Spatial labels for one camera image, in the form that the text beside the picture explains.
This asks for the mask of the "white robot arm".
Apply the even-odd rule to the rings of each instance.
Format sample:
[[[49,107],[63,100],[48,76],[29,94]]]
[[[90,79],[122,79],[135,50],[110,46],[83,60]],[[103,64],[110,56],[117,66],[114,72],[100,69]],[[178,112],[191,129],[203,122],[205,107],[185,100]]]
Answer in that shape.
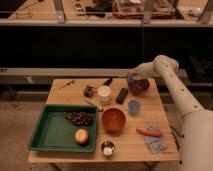
[[[178,171],[213,171],[213,111],[205,109],[179,79],[179,63],[165,55],[156,56],[130,70],[143,78],[160,76],[181,112],[183,125]]]

